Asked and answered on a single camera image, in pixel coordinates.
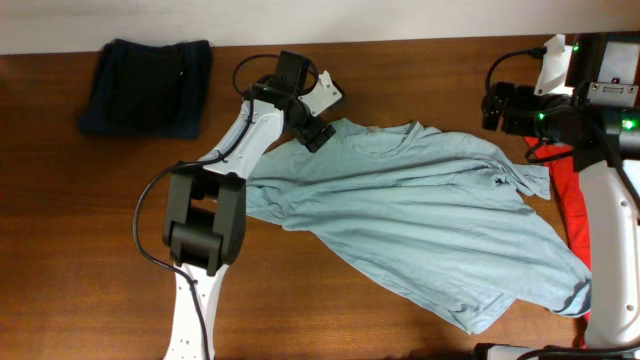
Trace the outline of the light blue t-shirt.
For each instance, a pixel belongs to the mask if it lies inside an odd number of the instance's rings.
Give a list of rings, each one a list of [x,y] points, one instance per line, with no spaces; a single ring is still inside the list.
[[[591,308],[591,273],[525,203],[549,199],[547,168],[496,145],[419,123],[346,119],[316,152],[296,141],[263,155],[247,212],[309,231],[345,262],[469,334],[517,300],[566,317]]]

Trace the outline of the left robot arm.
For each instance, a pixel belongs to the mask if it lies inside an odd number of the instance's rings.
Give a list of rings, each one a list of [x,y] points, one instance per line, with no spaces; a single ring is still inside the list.
[[[308,58],[283,51],[273,73],[242,93],[239,114],[196,164],[172,171],[163,241],[176,277],[168,359],[211,359],[222,280],[246,231],[246,181],[260,157],[290,131],[309,152],[335,133],[320,117],[344,94]]]

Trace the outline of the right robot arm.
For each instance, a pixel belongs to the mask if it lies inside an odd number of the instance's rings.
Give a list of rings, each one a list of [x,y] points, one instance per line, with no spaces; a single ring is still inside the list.
[[[568,145],[590,232],[591,318],[581,348],[485,343],[477,359],[636,359],[639,356],[639,38],[557,34],[524,50],[534,86],[485,81],[482,126]]]

